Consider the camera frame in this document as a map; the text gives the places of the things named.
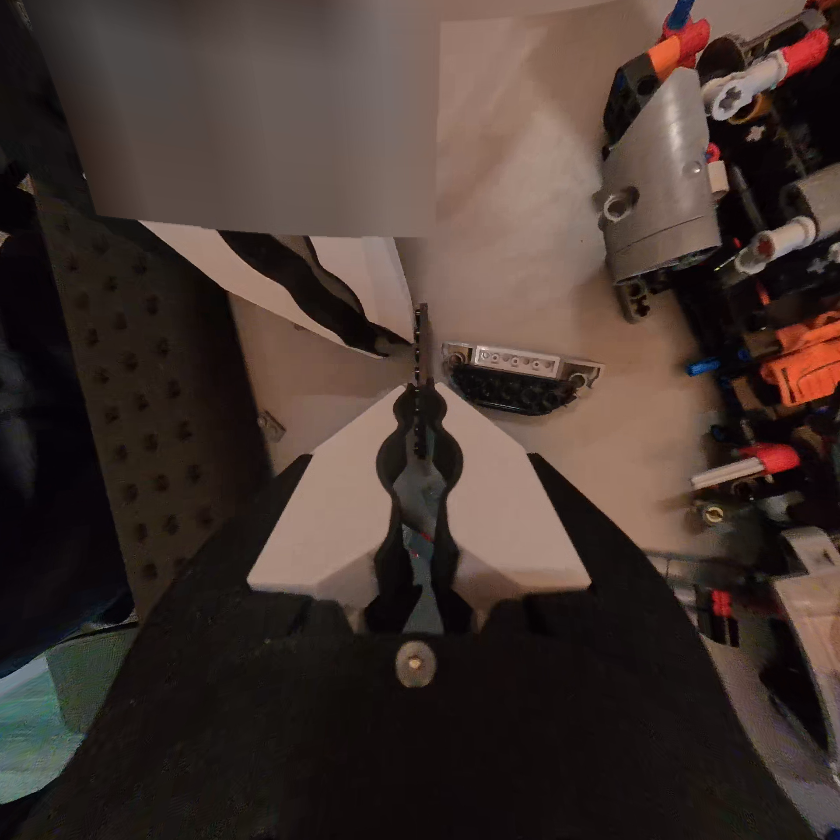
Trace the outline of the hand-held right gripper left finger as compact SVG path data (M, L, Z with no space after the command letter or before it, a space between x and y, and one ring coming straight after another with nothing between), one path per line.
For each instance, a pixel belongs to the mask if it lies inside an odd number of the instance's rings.
M286 507L248 574L254 592L306 595L361 612L378 585L374 557L392 499L376 457L398 428L401 385L311 452Z

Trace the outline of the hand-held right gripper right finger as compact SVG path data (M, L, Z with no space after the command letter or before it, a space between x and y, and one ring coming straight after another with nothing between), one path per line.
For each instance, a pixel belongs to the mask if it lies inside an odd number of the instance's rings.
M591 577L526 449L447 385L437 394L462 457L446 500L454 592L488 615L502 601L586 590Z

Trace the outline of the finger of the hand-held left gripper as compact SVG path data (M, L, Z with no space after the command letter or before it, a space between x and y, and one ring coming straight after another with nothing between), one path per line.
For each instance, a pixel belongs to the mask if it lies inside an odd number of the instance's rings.
M295 327L372 358L371 325L323 287L308 263L289 247L290 236L143 222L153 234L230 294Z
M413 342L413 299L393 238L290 236L289 247L323 287L371 325L374 347Z

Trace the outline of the black studded lego plate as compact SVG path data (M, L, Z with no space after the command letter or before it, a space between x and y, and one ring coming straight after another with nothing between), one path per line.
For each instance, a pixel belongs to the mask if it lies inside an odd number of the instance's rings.
M414 309L414 454L420 460L427 457L427 424L424 413L423 393L430 377L429 317L427 303L421 302Z

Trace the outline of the black grey lego plate assembly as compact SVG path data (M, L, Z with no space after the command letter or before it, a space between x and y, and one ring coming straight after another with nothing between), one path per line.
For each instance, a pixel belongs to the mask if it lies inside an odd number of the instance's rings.
M527 417L569 406L605 371L591 360L486 343L443 342L441 356L452 387L468 402Z

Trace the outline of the partly built lego car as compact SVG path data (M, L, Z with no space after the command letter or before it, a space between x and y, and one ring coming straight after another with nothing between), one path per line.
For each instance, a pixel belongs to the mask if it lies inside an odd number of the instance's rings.
M773 705L838 774L838 2L711 38L676 2L616 70L596 198L625 317L672 290L724 401L722 465L693 476L709 526L765 543L736 582L695 583L699 630L739 644L769 609Z

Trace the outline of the black dotted edge pad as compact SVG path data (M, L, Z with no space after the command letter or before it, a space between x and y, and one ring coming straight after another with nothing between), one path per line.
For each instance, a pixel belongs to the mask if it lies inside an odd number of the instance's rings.
M143 621L270 480L270 456L227 293L140 222L34 190Z

